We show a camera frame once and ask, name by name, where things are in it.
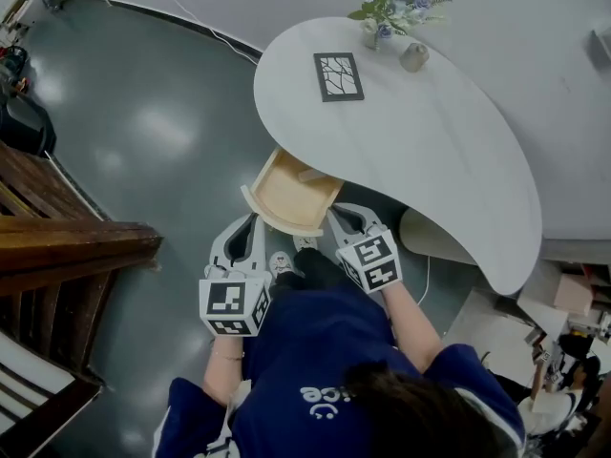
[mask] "blue flower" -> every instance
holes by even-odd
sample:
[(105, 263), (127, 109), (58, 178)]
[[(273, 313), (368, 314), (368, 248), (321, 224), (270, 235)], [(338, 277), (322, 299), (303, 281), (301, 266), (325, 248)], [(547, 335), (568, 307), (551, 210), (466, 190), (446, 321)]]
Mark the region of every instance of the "blue flower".
[(378, 37), (380, 39), (390, 39), (392, 37), (392, 27), (388, 24), (380, 24), (378, 26)]
[(413, 6), (417, 9), (430, 9), (431, 0), (415, 0)]

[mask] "curved table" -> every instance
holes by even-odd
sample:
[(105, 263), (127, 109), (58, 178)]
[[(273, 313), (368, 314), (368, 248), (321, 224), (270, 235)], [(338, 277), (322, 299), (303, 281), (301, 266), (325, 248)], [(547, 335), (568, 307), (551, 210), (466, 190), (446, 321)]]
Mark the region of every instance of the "curved table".
[[(492, 101), (444, 56), (407, 73), (394, 36), (365, 48), (359, 23), (303, 22), (263, 53), (254, 84), (272, 137), (303, 163), (395, 198), (447, 231), (494, 290), (516, 292), (541, 242), (535, 182)], [(323, 102), (316, 52), (352, 52), (365, 99)]]

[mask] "flower vase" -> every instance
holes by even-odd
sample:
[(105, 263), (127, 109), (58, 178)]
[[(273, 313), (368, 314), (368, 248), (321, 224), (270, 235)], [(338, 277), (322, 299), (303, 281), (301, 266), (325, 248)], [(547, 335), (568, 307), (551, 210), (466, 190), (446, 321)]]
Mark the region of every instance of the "flower vase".
[(361, 34), (361, 42), (363, 43), (363, 46), (370, 48), (371, 50), (378, 51), (380, 49), (377, 32), (363, 30), (363, 33)]

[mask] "navy blue shirt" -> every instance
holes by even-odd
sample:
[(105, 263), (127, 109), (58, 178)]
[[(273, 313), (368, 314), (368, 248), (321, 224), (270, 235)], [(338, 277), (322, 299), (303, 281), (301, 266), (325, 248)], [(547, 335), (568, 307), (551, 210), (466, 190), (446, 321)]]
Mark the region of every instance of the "navy blue shirt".
[[(259, 336), (244, 339), (242, 371), (252, 391), (231, 425), (243, 457), (368, 457), (371, 426), (342, 383), (356, 364), (386, 361), (395, 372), (460, 389), (518, 446), (516, 406), (464, 344), (445, 348), (423, 375), (397, 350), (384, 310), (347, 283), (333, 292), (283, 293)], [(193, 458), (221, 432), (225, 408), (176, 379), (157, 458)]]

